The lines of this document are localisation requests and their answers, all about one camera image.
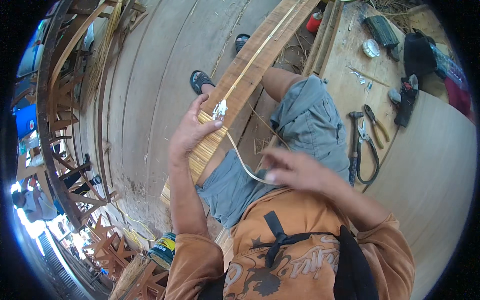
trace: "fingernail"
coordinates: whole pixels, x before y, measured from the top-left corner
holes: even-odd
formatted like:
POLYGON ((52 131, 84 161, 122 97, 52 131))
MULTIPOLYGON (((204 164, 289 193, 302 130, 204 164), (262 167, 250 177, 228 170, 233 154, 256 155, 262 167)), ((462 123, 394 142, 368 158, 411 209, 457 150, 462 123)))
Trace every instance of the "fingernail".
POLYGON ((272 172, 267 173, 267 175, 265 175, 265 180, 268 181, 268 182, 274 183, 275 182, 275 174, 273 174, 272 172))

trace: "orange t-shirt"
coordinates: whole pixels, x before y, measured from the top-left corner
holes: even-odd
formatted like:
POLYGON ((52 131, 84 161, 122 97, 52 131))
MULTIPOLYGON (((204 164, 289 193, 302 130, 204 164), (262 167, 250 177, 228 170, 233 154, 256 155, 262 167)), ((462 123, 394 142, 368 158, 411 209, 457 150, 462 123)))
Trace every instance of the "orange t-shirt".
MULTIPOLYGON (((284 232, 340 234, 348 220, 319 195, 276 190, 248 206, 230 235, 233 259, 224 283, 223 299, 334 299, 333 286, 339 242, 331 235, 311 235, 280 247, 271 268, 265 267, 269 248, 252 247, 275 241, 264 215, 275 211, 284 232)), ((380 299, 409 299, 415 267, 399 223, 390 215, 382 224, 357 235, 377 285, 380 299)), ((223 275, 222 250, 211 240, 179 234, 165 299, 196 299, 204 284, 223 275)))

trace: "white shirt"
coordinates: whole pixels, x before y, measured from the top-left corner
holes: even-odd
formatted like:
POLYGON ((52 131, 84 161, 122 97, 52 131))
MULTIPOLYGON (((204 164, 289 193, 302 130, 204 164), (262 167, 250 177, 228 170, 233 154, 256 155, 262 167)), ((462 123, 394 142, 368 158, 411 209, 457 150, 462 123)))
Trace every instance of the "white shirt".
MULTIPOLYGON (((58 215, 55 205, 53 205, 50 200, 48 200, 47 195, 45 195, 43 192, 40 192, 38 202, 40 203, 40 207, 42 208, 44 220, 54 219, 58 215)), ((35 201, 33 200, 33 192, 28 191, 25 193, 25 205, 22 207, 22 209, 24 211, 31 210, 36 212, 36 205, 35 201)))

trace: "red cloth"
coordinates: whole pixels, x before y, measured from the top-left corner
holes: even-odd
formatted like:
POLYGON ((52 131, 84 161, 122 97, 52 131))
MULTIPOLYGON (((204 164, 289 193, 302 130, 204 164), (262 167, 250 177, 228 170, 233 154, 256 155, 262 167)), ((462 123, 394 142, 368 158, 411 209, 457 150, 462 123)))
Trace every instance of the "red cloth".
POLYGON ((444 83, 450 105, 468 117, 470 115, 470 94, 459 88, 449 77, 445 78, 444 83))

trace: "white container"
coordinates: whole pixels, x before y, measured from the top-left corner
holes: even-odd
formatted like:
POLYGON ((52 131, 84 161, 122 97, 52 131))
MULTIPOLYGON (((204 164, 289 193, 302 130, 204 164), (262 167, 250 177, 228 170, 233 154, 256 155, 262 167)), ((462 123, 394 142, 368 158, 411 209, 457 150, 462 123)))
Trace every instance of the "white container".
POLYGON ((25 51, 18 66, 17 77, 22 77, 25 74, 38 70, 44 47, 43 44, 40 44, 25 51))
POLYGON ((374 39, 369 38, 368 40, 364 41, 362 48, 363 52, 365 52, 365 54, 370 58, 380 56, 380 48, 374 39))

